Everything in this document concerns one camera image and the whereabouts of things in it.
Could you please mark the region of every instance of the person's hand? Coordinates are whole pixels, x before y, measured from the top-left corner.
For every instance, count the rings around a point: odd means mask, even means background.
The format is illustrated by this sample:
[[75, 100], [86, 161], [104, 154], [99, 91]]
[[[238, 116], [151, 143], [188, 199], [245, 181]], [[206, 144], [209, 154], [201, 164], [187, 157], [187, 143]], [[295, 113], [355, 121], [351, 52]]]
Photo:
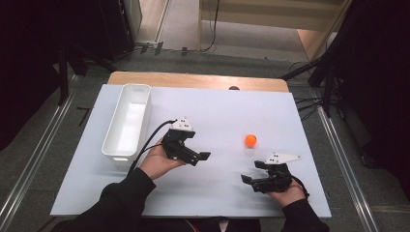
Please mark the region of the person's hand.
[[155, 180], [169, 170], [184, 164], [185, 163], [179, 159], [169, 159], [162, 145], [159, 145], [150, 149], [144, 161], [139, 165], [139, 168], [152, 180]]
[[305, 199], [305, 194], [302, 187], [292, 179], [289, 188], [284, 192], [267, 192], [269, 196], [276, 199], [282, 208], [295, 201]]

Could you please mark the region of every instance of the white container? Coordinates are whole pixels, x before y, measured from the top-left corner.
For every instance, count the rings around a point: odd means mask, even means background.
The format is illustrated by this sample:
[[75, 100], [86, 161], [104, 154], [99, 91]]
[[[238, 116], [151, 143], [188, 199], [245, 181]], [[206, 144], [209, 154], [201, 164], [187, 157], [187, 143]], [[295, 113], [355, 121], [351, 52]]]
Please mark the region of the white container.
[[131, 165], [146, 142], [151, 115], [151, 87], [123, 86], [102, 145], [102, 152], [115, 164]]

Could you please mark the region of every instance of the white table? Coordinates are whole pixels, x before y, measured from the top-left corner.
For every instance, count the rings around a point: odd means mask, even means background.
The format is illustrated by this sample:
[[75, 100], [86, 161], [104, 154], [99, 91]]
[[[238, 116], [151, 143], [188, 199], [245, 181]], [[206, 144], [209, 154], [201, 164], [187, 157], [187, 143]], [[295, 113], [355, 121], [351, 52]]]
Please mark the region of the white table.
[[[79, 215], [95, 204], [103, 188], [120, 182], [119, 169], [102, 153], [103, 139], [120, 95], [121, 85], [104, 85], [73, 156], [51, 214]], [[148, 135], [162, 122], [186, 116], [196, 135], [186, 145], [196, 152], [211, 152], [197, 166], [185, 165], [156, 180], [143, 213], [147, 217], [262, 218], [281, 217], [279, 205], [251, 186], [241, 174], [265, 178], [254, 167], [273, 152], [294, 154], [301, 160], [288, 163], [310, 192], [309, 203], [322, 218], [331, 216], [308, 142], [289, 93], [153, 87]], [[166, 133], [162, 129], [156, 142]], [[258, 143], [245, 147], [243, 139], [254, 133]]]

